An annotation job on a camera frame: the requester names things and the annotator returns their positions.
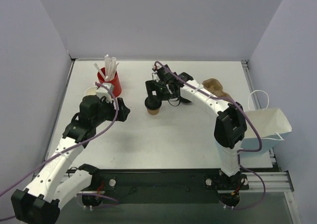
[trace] bolt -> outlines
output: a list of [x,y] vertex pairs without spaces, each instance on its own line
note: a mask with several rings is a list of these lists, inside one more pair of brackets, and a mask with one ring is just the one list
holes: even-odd
[[211,179],[210,179],[210,178],[206,179],[206,185],[207,185],[207,186],[210,186],[210,185],[211,185]]
[[241,180],[241,183],[243,183],[243,185],[248,185],[248,180],[246,178],[243,178]]
[[109,186],[110,187],[114,187],[115,186],[115,180],[114,179],[111,179],[111,180],[109,180]]

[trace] gray wall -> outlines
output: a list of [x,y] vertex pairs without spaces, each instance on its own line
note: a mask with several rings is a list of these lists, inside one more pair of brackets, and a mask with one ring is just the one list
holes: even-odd
[[[71,61],[40,0],[0,0],[0,18],[3,191],[43,160]],[[13,214],[11,193],[0,198],[0,219]]]
[[283,0],[250,59],[255,88],[267,91],[270,106],[281,107],[293,126],[275,151],[290,171],[304,224],[317,219],[316,9],[316,0]]
[[74,58],[250,58],[282,0],[41,0]]

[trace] tabletop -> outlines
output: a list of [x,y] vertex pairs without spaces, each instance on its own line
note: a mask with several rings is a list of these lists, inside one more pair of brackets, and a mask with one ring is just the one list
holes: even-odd
[[[163,102],[158,115],[149,115],[144,106],[147,97],[145,81],[152,79],[154,61],[118,61],[117,72],[122,87],[120,97],[131,110],[125,122],[115,122],[101,137],[91,141],[72,166],[84,163],[100,169],[150,168],[220,168],[214,142],[214,120],[194,104],[173,107]],[[76,60],[66,88],[65,98],[51,139],[49,156],[57,147],[65,127],[79,111],[85,91],[97,81],[102,60]],[[162,61],[172,71],[186,72],[202,83],[218,79],[223,90],[248,107],[250,90],[238,61]],[[104,122],[97,133],[110,122]],[[271,168],[269,153],[241,160],[248,168]]]

